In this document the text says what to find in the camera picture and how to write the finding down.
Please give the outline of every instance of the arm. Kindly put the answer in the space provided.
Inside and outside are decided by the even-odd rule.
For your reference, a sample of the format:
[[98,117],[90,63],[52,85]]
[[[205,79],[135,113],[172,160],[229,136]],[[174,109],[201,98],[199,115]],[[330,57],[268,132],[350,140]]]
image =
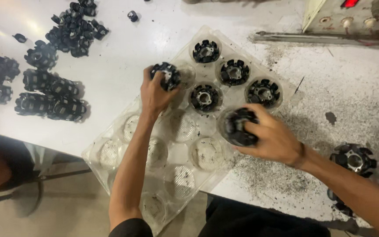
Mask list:
[[160,112],[168,106],[179,91],[179,89],[171,92],[164,91],[161,88],[164,74],[156,72],[155,77],[151,80],[151,69],[148,67],[144,70],[144,80],[141,86],[142,112],[112,186],[109,201],[111,231],[125,220],[142,218],[139,204],[150,134]]
[[260,138],[254,148],[237,147],[244,154],[283,162],[314,175],[328,186],[348,207],[379,231],[379,186],[354,172],[325,159],[301,143],[281,121],[261,105],[249,104],[260,124],[245,123],[245,130]]

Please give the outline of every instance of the forearm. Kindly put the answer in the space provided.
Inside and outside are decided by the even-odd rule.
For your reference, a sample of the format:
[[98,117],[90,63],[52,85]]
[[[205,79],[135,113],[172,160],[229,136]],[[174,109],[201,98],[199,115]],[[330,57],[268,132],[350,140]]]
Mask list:
[[358,216],[379,230],[379,186],[306,147],[304,170],[321,180]]
[[111,227],[120,222],[139,217],[139,203],[143,188],[147,149],[155,118],[142,114],[133,138],[125,151],[112,186],[109,202]]

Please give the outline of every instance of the hand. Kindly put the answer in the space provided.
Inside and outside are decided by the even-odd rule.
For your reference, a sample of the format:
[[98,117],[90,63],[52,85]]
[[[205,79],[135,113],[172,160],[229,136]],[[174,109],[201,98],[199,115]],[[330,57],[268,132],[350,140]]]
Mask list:
[[245,108],[255,112],[259,124],[245,122],[245,130],[259,138],[255,147],[236,147],[240,153],[266,160],[278,161],[299,167],[302,161],[302,146],[286,125],[269,113],[260,104],[246,104]]
[[155,77],[151,78],[150,72],[153,66],[144,69],[144,80],[141,85],[141,102],[143,106],[142,116],[148,116],[156,121],[159,114],[167,108],[172,98],[179,92],[179,86],[171,92],[166,92],[161,88],[161,80],[165,74],[157,71]]

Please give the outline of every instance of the white table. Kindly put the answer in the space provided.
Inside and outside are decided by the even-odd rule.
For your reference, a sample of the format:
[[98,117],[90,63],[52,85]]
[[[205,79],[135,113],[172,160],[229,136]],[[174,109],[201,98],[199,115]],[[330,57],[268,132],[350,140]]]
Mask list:
[[[0,56],[16,59],[20,70],[31,68],[23,56],[34,41],[44,40],[55,26],[53,14],[69,7],[64,0],[0,0]],[[172,59],[207,24],[222,31],[282,78],[299,86],[280,117],[304,143],[328,156],[347,141],[366,144],[379,161],[379,50],[364,47],[293,43],[253,43],[256,31],[299,32],[302,0],[213,3],[194,5],[179,0],[105,0],[96,19],[111,32],[91,45],[89,57],[73,58],[58,51],[51,72],[81,81],[90,117],[83,123],[19,116],[15,99],[24,92],[20,74],[11,87],[14,97],[0,105],[0,134],[80,156],[113,119],[139,94],[142,70]],[[139,22],[127,18],[137,12]],[[12,35],[29,40],[18,43]],[[335,125],[326,112],[337,117]],[[373,176],[379,182],[379,167]],[[331,211],[326,187],[310,175],[283,165],[242,159],[223,179],[204,191],[284,213],[320,221],[346,218]]]

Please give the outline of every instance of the person's left hand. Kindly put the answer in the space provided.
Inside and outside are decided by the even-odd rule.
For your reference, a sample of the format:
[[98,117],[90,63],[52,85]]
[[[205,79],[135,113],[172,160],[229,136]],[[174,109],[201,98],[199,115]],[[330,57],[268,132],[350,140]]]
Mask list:
[[170,92],[161,88],[161,81],[165,79],[165,74],[157,71],[155,77],[151,78],[150,72],[153,66],[144,69],[144,80],[141,85],[142,116],[148,116],[154,120],[167,108],[172,98],[179,92],[180,86]]

